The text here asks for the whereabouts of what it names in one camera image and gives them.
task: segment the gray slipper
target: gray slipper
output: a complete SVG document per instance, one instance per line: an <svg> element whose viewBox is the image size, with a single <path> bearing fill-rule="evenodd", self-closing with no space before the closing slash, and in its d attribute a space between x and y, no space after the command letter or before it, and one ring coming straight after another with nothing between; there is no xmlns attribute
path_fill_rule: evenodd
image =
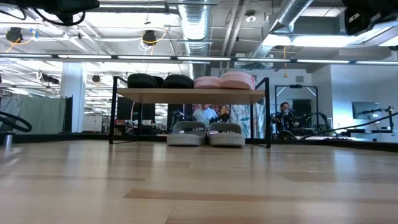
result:
<svg viewBox="0 0 398 224"><path fill-rule="evenodd" d="M180 133L186 128L202 129ZM167 136L169 146L201 146L206 141L206 125L201 122L180 121L174 125L173 134Z"/></svg>
<svg viewBox="0 0 398 224"><path fill-rule="evenodd" d="M225 131L225 133L210 134L212 131ZM212 146L244 146L245 137L238 124L213 123L209 126L209 143Z"/></svg>

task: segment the black metal shelf frame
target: black metal shelf frame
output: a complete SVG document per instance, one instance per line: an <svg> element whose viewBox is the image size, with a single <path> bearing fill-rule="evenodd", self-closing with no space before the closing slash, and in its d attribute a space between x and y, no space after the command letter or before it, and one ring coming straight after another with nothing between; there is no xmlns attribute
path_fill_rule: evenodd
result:
<svg viewBox="0 0 398 224"><path fill-rule="evenodd" d="M116 119L116 100L118 97L118 80L121 80L124 83L127 83L126 80L115 76L113 77L113 89L112 89L112 108L111 108L111 127L109 130L109 143L110 144L115 144L114 143L114 127L115 123L114 120ZM251 136L250 138L246 139L247 144L265 144L266 148L271 147L271 121L269 119L270 117L270 94L269 94L269 78L263 78L259 84L256 86L256 89L258 89L261 85L264 85L264 97L265 97L265 105L264 105L264 110L265 110L265 125L266 125L266 134L264 136L264 139L259 139L254 137L254 106L250 105L250 131L251 131ZM157 137L157 136L142 136L141 135L141 130L142 130L142 106L141 106L141 113L140 113L140 119L138 121L138 135L137 136L126 136L121 137L118 136L118 139L122 139L124 141L165 141L164 137Z"/></svg>

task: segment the white pillar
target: white pillar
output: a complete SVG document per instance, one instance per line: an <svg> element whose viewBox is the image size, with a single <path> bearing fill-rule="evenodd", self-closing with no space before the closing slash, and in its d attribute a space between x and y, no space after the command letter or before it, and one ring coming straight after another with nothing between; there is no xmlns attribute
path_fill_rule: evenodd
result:
<svg viewBox="0 0 398 224"><path fill-rule="evenodd" d="M62 97L73 97L73 133L83 131L86 80L87 72L84 63L63 63L60 95Z"/></svg>

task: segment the wooden floor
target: wooden floor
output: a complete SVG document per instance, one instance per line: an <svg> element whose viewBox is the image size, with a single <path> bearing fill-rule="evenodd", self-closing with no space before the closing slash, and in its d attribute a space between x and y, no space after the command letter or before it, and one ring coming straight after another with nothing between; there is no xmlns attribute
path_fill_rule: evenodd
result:
<svg viewBox="0 0 398 224"><path fill-rule="evenodd" d="M0 223L398 223L398 154L106 141L0 150Z"/></svg>

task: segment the shelf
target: shelf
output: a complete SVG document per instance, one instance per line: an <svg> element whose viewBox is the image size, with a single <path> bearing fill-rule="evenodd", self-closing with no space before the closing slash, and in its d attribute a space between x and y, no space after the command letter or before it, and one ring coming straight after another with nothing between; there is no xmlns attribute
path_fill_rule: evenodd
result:
<svg viewBox="0 0 398 224"><path fill-rule="evenodd" d="M264 90L200 90L119 88L118 94L137 103L252 105L264 98Z"/></svg>

